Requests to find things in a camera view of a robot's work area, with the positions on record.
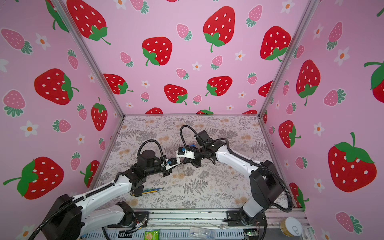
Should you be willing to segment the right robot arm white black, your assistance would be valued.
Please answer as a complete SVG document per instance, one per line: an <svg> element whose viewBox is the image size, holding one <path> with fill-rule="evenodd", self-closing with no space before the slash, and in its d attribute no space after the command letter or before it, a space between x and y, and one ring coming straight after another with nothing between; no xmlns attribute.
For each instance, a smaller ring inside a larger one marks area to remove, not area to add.
<svg viewBox="0 0 384 240"><path fill-rule="evenodd" d="M276 207L284 213L293 208L292 195L289 187L277 172L271 161L254 161L231 149L228 139L213 140L206 131L197 133L191 126L180 128L183 147L178 155L184 164L196 168L202 160L208 159L215 165L217 162L226 164L249 178L251 197L238 211L238 221L245 226L253 225L258 218L265 217L265 211Z"/></svg>

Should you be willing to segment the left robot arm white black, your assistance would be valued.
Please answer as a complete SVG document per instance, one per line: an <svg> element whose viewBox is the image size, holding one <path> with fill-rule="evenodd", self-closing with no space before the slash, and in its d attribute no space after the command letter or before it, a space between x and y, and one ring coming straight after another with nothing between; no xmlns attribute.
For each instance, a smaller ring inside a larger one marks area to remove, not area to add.
<svg viewBox="0 0 384 240"><path fill-rule="evenodd" d="M39 233L43 233L48 240L76 240L109 225L131 225L135 221L134 211L125 202L119 202L108 209L98 208L114 198L139 189L148 176L170 175L173 168L181 164L185 150L180 147L177 156L168 159L165 155L156 157L154 151L139 149L137 163L117 173L113 181L74 197L60 196L29 238L33 240Z"/></svg>

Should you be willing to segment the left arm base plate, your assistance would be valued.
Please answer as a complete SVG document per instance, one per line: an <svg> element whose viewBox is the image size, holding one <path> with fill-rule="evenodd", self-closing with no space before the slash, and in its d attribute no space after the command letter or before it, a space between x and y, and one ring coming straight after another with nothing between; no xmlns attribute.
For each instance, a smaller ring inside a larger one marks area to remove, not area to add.
<svg viewBox="0 0 384 240"><path fill-rule="evenodd" d="M148 223L150 212L133 212L124 216L120 223L108 225L107 228L134 228L138 224L142 224L141 228L145 228Z"/></svg>

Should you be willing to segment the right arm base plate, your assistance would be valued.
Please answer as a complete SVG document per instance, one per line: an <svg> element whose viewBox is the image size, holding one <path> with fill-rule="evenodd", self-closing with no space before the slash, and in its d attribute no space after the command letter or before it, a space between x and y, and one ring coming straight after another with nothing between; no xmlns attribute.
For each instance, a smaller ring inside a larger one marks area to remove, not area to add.
<svg viewBox="0 0 384 240"><path fill-rule="evenodd" d="M265 227L268 225L264 213L249 217L243 210L227 211L223 220L230 227Z"/></svg>

